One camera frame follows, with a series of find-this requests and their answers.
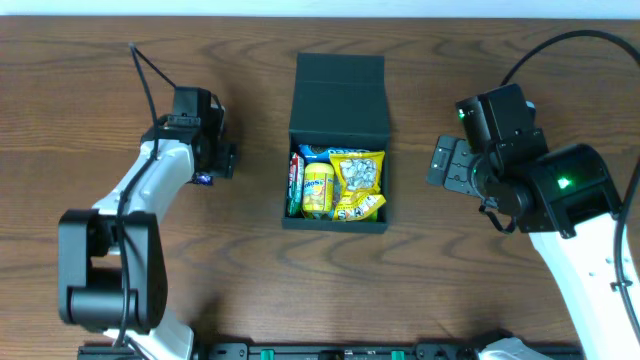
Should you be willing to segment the purple Dairy Milk bar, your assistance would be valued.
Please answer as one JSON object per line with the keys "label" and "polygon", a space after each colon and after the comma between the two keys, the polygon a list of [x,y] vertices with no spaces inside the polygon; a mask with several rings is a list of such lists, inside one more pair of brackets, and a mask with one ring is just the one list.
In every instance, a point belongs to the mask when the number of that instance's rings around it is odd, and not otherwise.
{"label": "purple Dairy Milk bar", "polygon": [[213,180],[214,177],[209,173],[196,172],[191,179],[191,183],[194,185],[212,186]]}

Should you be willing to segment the yellow pistachio snack bag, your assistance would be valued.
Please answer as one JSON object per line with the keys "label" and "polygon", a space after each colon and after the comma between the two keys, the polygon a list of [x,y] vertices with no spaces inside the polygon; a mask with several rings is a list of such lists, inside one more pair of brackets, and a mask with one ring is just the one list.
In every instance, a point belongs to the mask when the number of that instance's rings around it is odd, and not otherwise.
{"label": "yellow pistachio snack bag", "polygon": [[334,221],[362,221],[386,203],[381,193],[384,151],[331,154],[330,162],[340,183],[341,196]]}

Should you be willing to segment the red green KitKat bar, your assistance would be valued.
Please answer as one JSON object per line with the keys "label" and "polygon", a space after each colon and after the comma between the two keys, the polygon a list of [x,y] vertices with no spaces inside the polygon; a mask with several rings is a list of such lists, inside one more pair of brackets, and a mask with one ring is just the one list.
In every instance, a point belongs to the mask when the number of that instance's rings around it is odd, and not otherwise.
{"label": "red green KitKat bar", "polygon": [[289,162],[287,189],[287,214],[289,217],[296,217],[301,212],[304,170],[304,159],[296,152],[292,152]]}

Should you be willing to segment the blue Oreo cookie pack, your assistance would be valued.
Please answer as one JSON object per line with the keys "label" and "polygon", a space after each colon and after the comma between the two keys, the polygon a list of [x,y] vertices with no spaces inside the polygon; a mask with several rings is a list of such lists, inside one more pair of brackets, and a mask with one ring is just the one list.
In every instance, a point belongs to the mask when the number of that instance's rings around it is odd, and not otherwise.
{"label": "blue Oreo cookie pack", "polygon": [[332,154],[366,153],[366,149],[327,147],[318,145],[301,144],[299,154],[307,163],[329,163]]}

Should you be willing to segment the dark green gift box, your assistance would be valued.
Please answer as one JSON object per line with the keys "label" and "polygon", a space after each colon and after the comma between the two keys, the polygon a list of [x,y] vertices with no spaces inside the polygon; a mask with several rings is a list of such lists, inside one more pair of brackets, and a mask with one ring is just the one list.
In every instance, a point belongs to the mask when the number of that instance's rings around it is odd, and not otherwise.
{"label": "dark green gift box", "polygon": [[300,53],[288,155],[301,145],[383,151],[381,194],[389,198],[391,127],[382,56]]}

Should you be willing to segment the yellow Mentos candy bottle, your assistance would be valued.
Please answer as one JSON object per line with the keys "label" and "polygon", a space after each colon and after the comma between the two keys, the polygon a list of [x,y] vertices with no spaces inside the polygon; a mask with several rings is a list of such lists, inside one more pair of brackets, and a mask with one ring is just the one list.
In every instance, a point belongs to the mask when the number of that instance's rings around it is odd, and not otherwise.
{"label": "yellow Mentos candy bottle", "polygon": [[303,181],[302,210],[307,218],[321,219],[333,206],[334,168],[327,163],[306,166]]}

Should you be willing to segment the colourful Haribo gummy bag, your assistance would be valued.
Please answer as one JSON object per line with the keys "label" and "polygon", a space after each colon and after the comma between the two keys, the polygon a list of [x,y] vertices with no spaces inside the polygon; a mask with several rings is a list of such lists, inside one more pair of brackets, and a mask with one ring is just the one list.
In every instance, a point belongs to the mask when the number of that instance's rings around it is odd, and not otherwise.
{"label": "colourful Haribo gummy bag", "polygon": [[[308,212],[302,211],[301,214],[302,214],[302,217],[304,219],[333,221],[334,211],[331,210],[328,213],[308,213]],[[371,213],[366,218],[361,218],[361,221],[362,222],[377,222],[378,221],[378,211],[374,211],[373,213]]]}

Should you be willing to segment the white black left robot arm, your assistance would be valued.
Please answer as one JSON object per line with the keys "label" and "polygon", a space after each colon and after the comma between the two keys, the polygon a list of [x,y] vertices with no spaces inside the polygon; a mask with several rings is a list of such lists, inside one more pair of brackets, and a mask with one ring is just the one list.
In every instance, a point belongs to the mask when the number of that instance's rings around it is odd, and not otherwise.
{"label": "white black left robot arm", "polygon": [[186,184],[233,175],[236,147],[223,141],[225,109],[196,87],[174,90],[173,110],[142,136],[135,163],[89,209],[58,223],[58,313],[114,343],[112,359],[190,359],[195,334],[168,309],[159,225]]}

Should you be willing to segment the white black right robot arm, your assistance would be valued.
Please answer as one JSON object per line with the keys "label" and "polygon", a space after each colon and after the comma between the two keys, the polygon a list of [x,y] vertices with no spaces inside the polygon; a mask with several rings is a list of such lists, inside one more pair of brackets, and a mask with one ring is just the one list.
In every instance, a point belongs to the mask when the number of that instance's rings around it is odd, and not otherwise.
{"label": "white black right robot arm", "polygon": [[501,233],[529,236],[561,291],[589,359],[636,359],[639,307],[623,201],[591,146],[548,148],[516,84],[457,102],[465,135],[439,137],[426,180],[476,197]]}

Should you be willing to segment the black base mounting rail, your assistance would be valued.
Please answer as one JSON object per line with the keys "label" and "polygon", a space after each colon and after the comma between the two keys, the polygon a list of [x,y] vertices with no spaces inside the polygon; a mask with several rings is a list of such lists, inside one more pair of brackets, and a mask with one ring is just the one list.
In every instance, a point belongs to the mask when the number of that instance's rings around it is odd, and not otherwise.
{"label": "black base mounting rail", "polygon": [[[571,346],[534,346],[551,359],[585,359],[582,351]],[[192,360],[456,360],[479,359],[479,350],[455,344],[419,343],[403,346],[258,346],[245,343],[219,343],[200,347]],[[142,359],[134,350],[114,350],[107,346],[81,346],[76,359]]]}

